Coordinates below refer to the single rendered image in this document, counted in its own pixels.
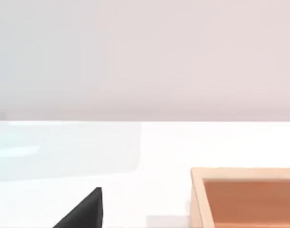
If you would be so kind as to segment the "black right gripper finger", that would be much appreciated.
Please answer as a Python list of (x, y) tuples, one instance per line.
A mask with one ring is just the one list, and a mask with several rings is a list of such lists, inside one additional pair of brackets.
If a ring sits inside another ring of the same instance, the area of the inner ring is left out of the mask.
[(95, 188), (53, 228), (102, 228), (103, 192)]

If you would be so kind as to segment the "shallow salmon-coloured box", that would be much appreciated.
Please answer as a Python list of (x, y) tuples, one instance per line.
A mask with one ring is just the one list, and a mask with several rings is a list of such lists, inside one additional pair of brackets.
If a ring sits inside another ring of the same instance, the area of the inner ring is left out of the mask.
[(290, 168), (191, 168), (190, 228), (290, 228)]

